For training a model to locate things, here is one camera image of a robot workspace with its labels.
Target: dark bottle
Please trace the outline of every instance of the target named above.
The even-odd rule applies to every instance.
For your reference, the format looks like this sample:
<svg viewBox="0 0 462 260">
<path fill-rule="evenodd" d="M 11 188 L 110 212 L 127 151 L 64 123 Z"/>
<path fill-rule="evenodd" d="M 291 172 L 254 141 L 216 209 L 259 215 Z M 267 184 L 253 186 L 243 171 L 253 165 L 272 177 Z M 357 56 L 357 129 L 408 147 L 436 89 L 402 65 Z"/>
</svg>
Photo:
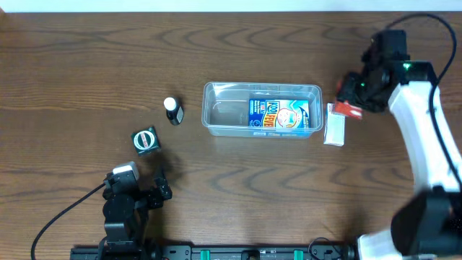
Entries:
<svg viewBox="0 0 462 260">
<path fill-rule="evenodd" d="M 167 118 L 173 126 L 179 125 L 183 120 L 183 109 L 176 98 L 167 97 L 164 100 L 165 109 L 167 109 Z"/>
</svg>

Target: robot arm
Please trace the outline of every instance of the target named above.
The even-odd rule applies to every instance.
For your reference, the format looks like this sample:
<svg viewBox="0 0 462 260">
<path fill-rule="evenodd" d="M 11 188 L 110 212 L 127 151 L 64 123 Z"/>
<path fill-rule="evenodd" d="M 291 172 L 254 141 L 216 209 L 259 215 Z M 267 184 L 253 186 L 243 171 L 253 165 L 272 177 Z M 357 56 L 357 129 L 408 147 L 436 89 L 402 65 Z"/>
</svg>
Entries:
<svg viewBox="0 0 462 260">
<path fill-rule="evenodd" d="M 431 88 L 431 82 L 399 84 L 388 100 L 388 107 L 398 122 L 411 160 L 414 192 L 418 194 L 435 186 L 443 187 L 446 192 L 459 192 L 459 186 L 445 159 L 429 115 L 428 98 Z M 438 88 L 434 96 L 434 106 L 443 141 L 454 164 L 460 168 L 461 154 L 445 120 Z"/>
<path fill-rule="evenodd" d="M 430 114 L 432 90 L 435 118 L 455 169 L 461 154 L 452 138 L 440 104 L 438 80 L 429 62 L 410 61 L 406 34 L 385 30 L 372 39 L 362 57 L 361 74 L 349 73 L 337 102 L 372 112 L 386 108 L 403 134 L 414 174 L 414 197 L 394 217 L 390 228 L 361 236 L 358 257 L 406 259 L 416 255 L 462 254 L 462 196 L 456 174 L 449 167 Z"/>
<path fill-rule="evenodd" d="M 448 225 L 451 219 L 456 221 L 451 200 L 460 200 L 460 189 L 432 127 L 428 113 L 431 88 L 430 82 L 399 84 L 388 100 L 411 160 L 416 196 L 393 218 L 391 228 L 358 239 L 358 255 L 362 260 L 462 253 L 462 240 L 457 230 Z M 437 89 L 434 106 L 438 126 L 453 162 L 460 169 L 461 154 L 446 123 L 439 94 Z"/>
</svg>

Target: white cap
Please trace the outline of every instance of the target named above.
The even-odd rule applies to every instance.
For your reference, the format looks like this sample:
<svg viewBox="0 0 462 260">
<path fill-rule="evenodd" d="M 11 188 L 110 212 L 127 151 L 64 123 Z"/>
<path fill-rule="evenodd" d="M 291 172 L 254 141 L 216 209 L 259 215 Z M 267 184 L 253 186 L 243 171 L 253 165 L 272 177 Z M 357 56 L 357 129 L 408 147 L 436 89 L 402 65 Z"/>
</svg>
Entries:
<svg viewBox="0 0 462 260">
<path fill-rule="evenodd" d="M 164 106 L 168 111 L 173 111 L 176 109 L 176 100 L 173 97 L 167 97 L 164 100 Z"/>
</svg>

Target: clear plastic container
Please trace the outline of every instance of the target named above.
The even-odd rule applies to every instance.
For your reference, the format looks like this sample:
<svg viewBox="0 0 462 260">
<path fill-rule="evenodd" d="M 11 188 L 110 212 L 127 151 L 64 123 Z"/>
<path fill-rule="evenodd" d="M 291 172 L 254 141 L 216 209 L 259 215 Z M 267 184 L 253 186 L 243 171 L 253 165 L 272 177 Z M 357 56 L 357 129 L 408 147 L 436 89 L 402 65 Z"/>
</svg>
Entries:
<svg viewBox="0 0 462 260">
<path fill-rule="evenodd" d="M 308 128 L 249 126 L 250 99 L 308 100 Z M 308 84 L 209 82 L 204 87 L 202 124 L 210 134 L 228 137 L 308 138 L 323 128 L 320 87 Z"/>
</svg>

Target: black base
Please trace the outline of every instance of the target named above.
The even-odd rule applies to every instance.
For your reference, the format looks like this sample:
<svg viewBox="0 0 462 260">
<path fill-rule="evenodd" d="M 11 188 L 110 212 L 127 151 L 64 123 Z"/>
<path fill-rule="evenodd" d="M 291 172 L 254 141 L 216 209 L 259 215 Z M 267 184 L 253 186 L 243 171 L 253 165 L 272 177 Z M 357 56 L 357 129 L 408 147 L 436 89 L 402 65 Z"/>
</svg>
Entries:
<svg viewBox="0 0 462 260">
<path fill-rule="evenodd" d="M 343 253 L 340 256 L 333 248 Z M 352 246 L 334 243 L 322 244 L 317 243 L 311 246 L 311 251 L 319 260 L 353 260 L 354 249 Z M 162 260 L 316 260 L 308 252 L 307 246 L 257 246 L 257 247 L 207 247 L 207 246 L 165 246 L 162 248 Z M 108 259 L 137 259 L 133 255 L 124 256 L 104 256 L 103 259 L 97 259 L 97 248 L 73 248 L 71 250 L 71 260 L 108 260 Z M 155 254 L 146 260 L 156 259 Z"/>
</svg>

